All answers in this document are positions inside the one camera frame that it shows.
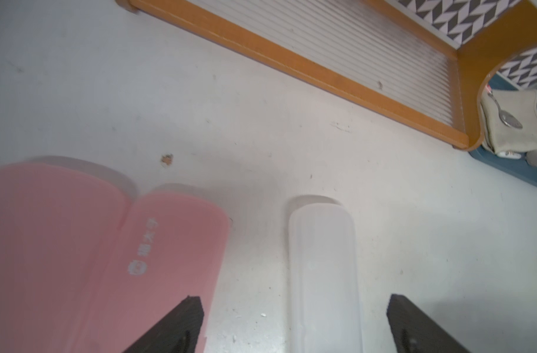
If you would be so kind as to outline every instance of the white floor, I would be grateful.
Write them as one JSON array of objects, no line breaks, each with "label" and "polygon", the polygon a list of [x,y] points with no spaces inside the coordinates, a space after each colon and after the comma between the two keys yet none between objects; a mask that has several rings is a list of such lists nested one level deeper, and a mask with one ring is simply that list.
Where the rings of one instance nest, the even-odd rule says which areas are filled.
[{"label": "white floor", "polygon": [[395,351],[391,293],[471,352],[537,351],[536,188],[112,0],[0,2],[0,166],[47,155],[226,210],[208,353],[289,351],[299,195],[355,219],[365,352]]}]

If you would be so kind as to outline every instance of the metal spoon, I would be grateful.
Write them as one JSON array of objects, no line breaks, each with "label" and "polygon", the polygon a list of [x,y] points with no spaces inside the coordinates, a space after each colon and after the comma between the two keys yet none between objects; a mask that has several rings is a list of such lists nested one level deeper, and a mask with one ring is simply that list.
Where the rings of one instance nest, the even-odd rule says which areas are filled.
[{"label": "metal spoon", "polygon": [[519,120],[516,119],[516,117],[514,117],[510,112],[501,109],[500,103],[498,103],[496,97],[493,96],[493,93],[491,91],[488,92],[488,95],[498,106],[498,114],[502,123],[509,126],[510,128],[523,129],[523,125],[521,125],[521,123],[519,122]]}]

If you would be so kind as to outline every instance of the clear plastic panel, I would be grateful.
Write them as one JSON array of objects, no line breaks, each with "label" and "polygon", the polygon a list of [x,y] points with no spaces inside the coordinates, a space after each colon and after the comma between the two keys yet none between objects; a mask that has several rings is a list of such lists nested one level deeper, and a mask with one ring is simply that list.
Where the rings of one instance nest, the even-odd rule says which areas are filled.
[{"label": "clear plastic panel", "polygon": [[190,0],[452,126],[447,58],[360,0]]}]

